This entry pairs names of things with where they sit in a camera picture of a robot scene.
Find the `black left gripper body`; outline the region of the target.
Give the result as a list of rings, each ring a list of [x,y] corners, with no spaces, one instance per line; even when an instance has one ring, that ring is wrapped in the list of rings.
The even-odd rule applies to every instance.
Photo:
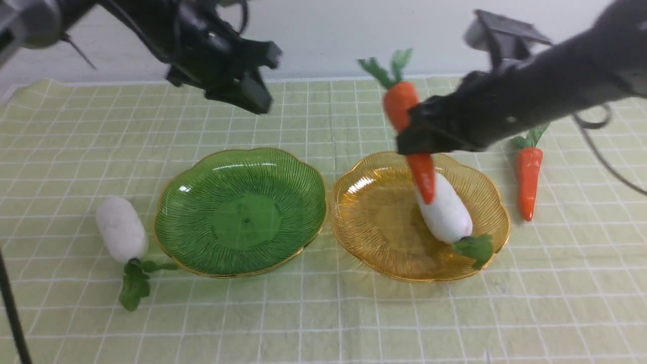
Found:
[[[169,83],[201,89],[209,101],[256,115],[270,111],[272,96],[260,69],[278,68],[283,52],[277,44],[241,37],[215,10],[180,10],[174,35]]]

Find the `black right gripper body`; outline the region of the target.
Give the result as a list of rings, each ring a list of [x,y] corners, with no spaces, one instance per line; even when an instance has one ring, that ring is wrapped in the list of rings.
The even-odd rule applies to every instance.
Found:
[[[410,124],[396,137],[400,155],[483,152],[511,136],[504,115],[501,72],[472,71],[456,90],[409,108]]]

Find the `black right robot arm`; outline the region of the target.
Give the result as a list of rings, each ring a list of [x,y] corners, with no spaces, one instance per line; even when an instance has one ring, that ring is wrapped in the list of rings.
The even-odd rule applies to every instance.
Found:
[[[481,152],[588,108],[645,97],[645,1],[614,1],[591,28],[558,44],[529,23],[475,16],[465,41],[489,53],[491,71],[470,72],[454,92],[411,108],[398,154]]]

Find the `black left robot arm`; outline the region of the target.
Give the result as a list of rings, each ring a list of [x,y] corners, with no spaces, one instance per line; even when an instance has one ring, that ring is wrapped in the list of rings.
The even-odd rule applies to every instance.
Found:
[[[261,69],[276,69],[282,50],[272,41],[244,37],[247,1],[2,1],[2,65],[23,49],[67,43],[92,68],[71,32],[91,21],[129,30],[175,87],[190,86],[208,101],[267,114],[273,97]]]

